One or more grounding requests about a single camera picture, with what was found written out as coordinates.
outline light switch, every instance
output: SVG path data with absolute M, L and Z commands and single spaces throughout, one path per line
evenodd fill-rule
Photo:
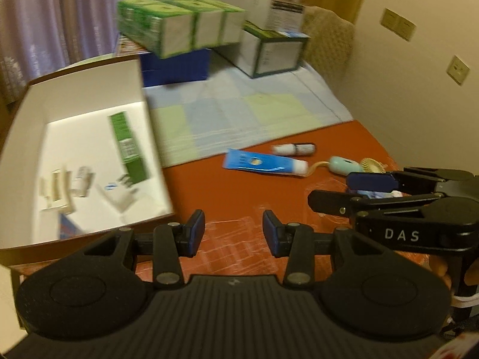
M 416 26 L 413 23 L 404 17 L 399 16 L 394 32 L 409 42 L 415 29 Z
M 400 17 L 401 16 L 399 16 L 397 13 L 386 8 L 384 10 L 383 18 L 381 19 L 381 25 L 386 27 L 388 30 L 395 31 L 396 24 Z
M 458 85 L 462 85 L 469 74 L 469 67 L 457 55 L 454 55 L 451 64 L 447 68 L 447 73 Z

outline electrical outlet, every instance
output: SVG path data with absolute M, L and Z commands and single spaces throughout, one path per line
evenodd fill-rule
M 409 40 L 411 39 L 411 36 L 413 36 L 413 32 L 415 29 L 416 29 L 416 26 L 413 23 L 411 23 L 409 20 L 405 19 L 404 17 L 399 16 L 399 20 L 396 23 L 394 32 L 396 32 L 404 40 L 407 40 L 409 42 Z
M 383 18 L 381 19 L 381 25 L 383 27 L 386 27 L 388 30 L 395 31 L 396 24 L 401 16 L 399 16 L 397 13 L 385 9 Z
M 469 67 L 457 55 L 454 55 L 451 64 L 447 68 L 447 73 L 458 85 L 462 85 L 469 74 Z

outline red table surface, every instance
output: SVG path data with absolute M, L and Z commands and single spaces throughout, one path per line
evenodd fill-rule
M 357 121 L 343 123 L 251 147 L 248 151 L 270 153 L 273 144 L 313 142 L 310 165 L 342 156 L 354 161 L 370 157 L 397 169 L 384 148 Z M 319 168 L 308 177 L 264 175 L 222 168 L 224 155 L 164 169 L 176 212 L 186 222 L 195 209 L 206 215 L 203 241 L 194 258 L 181 258 L 185 279 L 191 274 L 277 274 L 281 280 L 287 259 L 271 256 L 263 237 L 262 214 L 271 209 L 284 222 L 311 225 L 316 232 L 332 232 L 344 218 L 314 213 L 307 195 L 314 189 L 344 191 L 344 177 Z M 424 255 L 408 254 L 421 263 Z M 316 256 L 316 280 L 331 273 L 328 256 Z M 151 262 L 140 263 L 137 274 L 151 280 Z

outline checkered cloth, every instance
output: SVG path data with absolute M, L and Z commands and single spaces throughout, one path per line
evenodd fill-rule
M 251 79 L 211 59 L 206 81 L 144 89 L 163 167 L 353 119 L 309 66 Z

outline finger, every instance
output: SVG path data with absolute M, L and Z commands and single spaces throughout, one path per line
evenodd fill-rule
M 439 277 L 444 277 L 447 272 L 447 262 L 440 256 L 429 256 L 429 267 L 431 271 Z
M 476 259 L 466 271 L 464 283 L 468 286 L 479 285 L 479 259 Z
M 451 277 L 449 276 L 449 274 L 444 275 L 444 277 L 442 277 L 442 280 L 444 281 L 444 283 L 446 284 L 446 286 L 449 288 L 449 290 L 451 290 L 451 287 L 452 287 L 452 279 L 451 279 Z

